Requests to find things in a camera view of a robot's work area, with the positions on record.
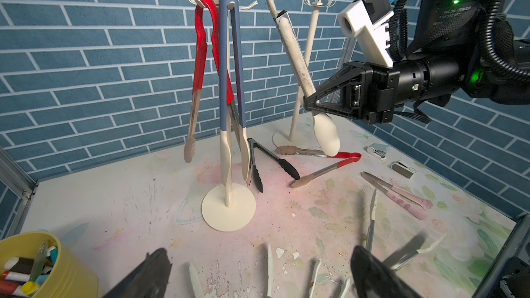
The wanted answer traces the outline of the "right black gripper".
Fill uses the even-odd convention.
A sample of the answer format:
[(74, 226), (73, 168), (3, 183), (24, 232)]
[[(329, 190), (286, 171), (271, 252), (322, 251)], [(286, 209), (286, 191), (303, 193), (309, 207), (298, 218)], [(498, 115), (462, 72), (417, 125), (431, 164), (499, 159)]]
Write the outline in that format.
[(395, 115), (427, 124), (429, 117), (419, 106), (428, 95), (429, 69), (424, 62), (403, 61), (394, 68), (349, 62), (304, 97), (303, 108), (365, 124), (390, 123)]

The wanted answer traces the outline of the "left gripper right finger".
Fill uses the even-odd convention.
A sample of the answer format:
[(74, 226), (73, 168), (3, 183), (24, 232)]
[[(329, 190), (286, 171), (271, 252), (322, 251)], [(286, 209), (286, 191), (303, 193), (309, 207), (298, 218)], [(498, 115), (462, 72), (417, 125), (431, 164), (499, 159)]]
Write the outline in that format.
[(362, 246), (354, 248), (350, 267), (358, 297), (420, 298), (414, 289)]

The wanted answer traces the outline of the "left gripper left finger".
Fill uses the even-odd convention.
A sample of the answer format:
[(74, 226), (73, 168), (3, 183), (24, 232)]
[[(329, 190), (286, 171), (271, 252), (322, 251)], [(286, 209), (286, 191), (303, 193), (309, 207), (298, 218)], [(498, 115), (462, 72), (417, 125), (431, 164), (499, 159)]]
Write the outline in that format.
[(146, 259), (107, 292), (104, 298), (163, 298), (171, 269), (172, 263), (168, 259), (167, 250), (158, 248), (153, 253), (147, 254)]

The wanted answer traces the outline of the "steel tongs cream tips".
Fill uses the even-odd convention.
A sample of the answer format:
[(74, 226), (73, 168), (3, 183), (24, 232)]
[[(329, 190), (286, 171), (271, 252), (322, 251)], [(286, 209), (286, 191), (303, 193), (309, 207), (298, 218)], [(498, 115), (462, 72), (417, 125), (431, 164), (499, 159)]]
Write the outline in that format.
[[(298, 39), (295, 36), (288, 12), (285, 10), (279, 11), (275, 6), (274, 0), (266, 1), (298, 83), (298, 93), (293, 118), (291, 120), (291, 128), (286, 141), (290, 145), (299, 146), (300, 142), (304, 140), (304, 136), (297, 132), (302, 102), (305, 97), (308, 98), (316, 93), (316, 87), (313, 84), (309, 72), (309, 62), (313, 50), (320, 9), (324, 7), (324, 4), (322, 0), (315, 0), (314, 2), (311, 0), (302, 0), (304, 4), (313, 9), (306, 39), (306, 48), (302, 51)], [(311, 114), (313, 115), (314, 135), (322, 151), (327, 156), (336, 156), (340, 150), (340, 138), (338, 137), (338, 131), (333, 120), (328, 115), (319, 113), (316, 110), (312, 110)]]

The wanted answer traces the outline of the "black steel tongs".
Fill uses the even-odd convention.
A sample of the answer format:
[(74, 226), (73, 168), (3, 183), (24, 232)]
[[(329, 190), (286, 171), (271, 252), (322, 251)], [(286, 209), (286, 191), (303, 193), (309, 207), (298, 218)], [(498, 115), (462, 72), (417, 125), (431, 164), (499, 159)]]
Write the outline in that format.
[[(251, 169), (251, 181), (260, 193), (264, 192), (264, 182), (269, 182), (269, 176), (276, 174), (281, 168), (285, 172), (284, 175), (289, 175), (292, 180), (298, 180), (301, 178), (298, 170), (289, 161), (279, 157), (272, 150), (262, 146), (253, 138), (248, 138), (247, 142), (250, 148), (250, 169)], [(255, 151), (259, 150), (262, 154), (266, 155), (269, 159), (265, 162), (265, 166), (262, 165), (262, 159), (259, 158), (256, 161)]]

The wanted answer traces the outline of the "blue cream tongs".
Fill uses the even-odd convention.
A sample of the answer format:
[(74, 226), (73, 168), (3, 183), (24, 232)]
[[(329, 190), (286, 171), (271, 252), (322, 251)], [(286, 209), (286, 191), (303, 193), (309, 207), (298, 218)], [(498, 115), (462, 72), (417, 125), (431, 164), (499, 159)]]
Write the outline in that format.
[[(240, 4), (239, 0), (219, 0), (218, 8), (218, 31), (219, 31), (219, 109), (220, 109), (220, 134), (222, 151), (222, 181), (226, 196), (230, 197), (234, 191), (232, 180), (232, 158), (230, 149), (230, 132), (233, 128), (239, 138), (240, 152), (242, 156), (242, 176), (244, 180), (250, 174), (250, 149), (247, 142), (247, 124), (245, 116), (244, 101), (244, 78), (242, 62), (242, 40), (240, 34)], [(230, 72), (229, 41), (233, 42), (233, 54), (235, 60), (235, 78), (237, 86), (237, 104), (229, 100), (229, 92), (232, 91)]]

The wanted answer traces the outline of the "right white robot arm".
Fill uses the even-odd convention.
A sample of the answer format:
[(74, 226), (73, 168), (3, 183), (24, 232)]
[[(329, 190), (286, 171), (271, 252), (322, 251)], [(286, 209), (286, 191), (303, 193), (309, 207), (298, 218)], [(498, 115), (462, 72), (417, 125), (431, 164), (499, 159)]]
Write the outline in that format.
[(529, 41), (517, 40), (505, 0), (422, 0), (414, 38), (407, 0), (355, 0), (339, 15), (364, 61), (345, 63), (303, 106), (386, 124), (400, 115), (428, 124), (420, 106), (446, 106), (456, 91), (504, 105), (529, 103)]

